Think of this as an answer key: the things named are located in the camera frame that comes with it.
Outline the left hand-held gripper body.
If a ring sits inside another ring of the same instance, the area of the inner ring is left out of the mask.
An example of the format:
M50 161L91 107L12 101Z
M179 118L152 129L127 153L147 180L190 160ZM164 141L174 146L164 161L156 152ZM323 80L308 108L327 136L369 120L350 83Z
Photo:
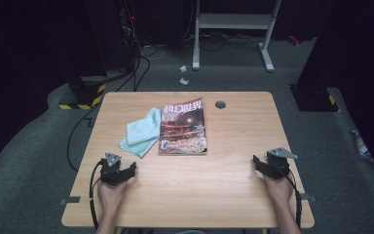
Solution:
M115 186L124 181L121 167L121 155L106 152L102 159L102 168L100 171L100 180L108 185Z

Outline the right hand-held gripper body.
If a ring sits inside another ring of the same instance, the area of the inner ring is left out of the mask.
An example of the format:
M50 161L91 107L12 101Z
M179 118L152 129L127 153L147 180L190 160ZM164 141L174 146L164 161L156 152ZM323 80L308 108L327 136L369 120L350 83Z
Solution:
M296 160L298 156L291 151L278 147L267 151L267 162L268 166L272 169L272 177L279 179L288 176L290 173L288 159Z

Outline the light blue cloth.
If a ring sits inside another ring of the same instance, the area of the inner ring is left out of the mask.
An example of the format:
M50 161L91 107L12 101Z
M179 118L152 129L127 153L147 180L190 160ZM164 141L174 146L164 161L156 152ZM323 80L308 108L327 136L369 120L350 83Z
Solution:
M140 120L127 124L127 134L120 141L119 147L143 158L160 136L161 110L153 107Z

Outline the red cover magazine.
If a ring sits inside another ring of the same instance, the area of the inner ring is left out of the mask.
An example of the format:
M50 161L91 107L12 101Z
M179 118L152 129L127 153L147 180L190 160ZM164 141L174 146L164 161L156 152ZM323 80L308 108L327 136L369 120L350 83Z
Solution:
M163 105L159 153L161 155L207 153L205 110L201 97Z

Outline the person's left hand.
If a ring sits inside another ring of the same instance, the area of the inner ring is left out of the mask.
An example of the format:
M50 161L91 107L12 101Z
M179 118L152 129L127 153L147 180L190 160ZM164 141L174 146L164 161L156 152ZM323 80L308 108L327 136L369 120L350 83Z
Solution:
M97 184L97 196L105 213L115 214L119 210L127 184L126 181L114 186L105 182Z

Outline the person's right hand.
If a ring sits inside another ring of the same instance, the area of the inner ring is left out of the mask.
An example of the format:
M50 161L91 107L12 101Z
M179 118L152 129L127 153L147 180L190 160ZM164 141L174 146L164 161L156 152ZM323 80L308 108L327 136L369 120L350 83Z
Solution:
M267 190L275 206L289 205L289 199L293 193L293 187L286 178L273 179L264 176Z

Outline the black base with yellow mark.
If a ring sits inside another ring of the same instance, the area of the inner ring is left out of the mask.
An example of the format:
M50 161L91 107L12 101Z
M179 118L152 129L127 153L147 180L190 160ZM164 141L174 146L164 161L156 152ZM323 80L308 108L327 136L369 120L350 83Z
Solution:
M291 85L290 91L300 111L338 112L339 107L334 96L326 89L312 89Z

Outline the black yellow striped base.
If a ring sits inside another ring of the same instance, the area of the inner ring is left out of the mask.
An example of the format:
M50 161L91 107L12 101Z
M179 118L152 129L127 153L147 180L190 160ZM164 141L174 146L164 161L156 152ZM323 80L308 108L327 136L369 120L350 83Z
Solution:
M106 85L101 82L86 82L78 78L69 82L58 101L58 107L63 110L93 109L100 104Z

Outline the blue white packet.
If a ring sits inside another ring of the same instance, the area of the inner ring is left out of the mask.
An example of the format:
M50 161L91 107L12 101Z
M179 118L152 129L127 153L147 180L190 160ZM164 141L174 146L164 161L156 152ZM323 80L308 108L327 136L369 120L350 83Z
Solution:
M356 149L357 149L358 155L367 159L367 160L373 161L373 157L372 157L370 151L368 150L365 142L363 141L363 138L361 137L358 129L351 130L351 133L355 137L355 144L356 144Z

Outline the dark equipment rack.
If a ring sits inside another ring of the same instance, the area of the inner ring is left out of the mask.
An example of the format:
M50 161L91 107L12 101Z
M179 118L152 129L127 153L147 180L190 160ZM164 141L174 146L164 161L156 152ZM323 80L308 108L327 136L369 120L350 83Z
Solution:
M128 73L131 69L131 52L125 42L120 11L122 0L85 0L95 40L106 73Z

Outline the white metal stand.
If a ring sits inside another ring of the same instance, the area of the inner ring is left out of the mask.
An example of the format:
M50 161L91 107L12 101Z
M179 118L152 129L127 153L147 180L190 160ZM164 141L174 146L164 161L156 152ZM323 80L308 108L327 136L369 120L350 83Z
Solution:
M264 30L265 37L258 48L266 70L274 72L275 68L268 52L268 46L276 24L281 0L276 0L273 11L270 14L211 14L201 12L201 0L196 0L195 36L192 56L192 69L200 69L200 30L201 29L246 29Z

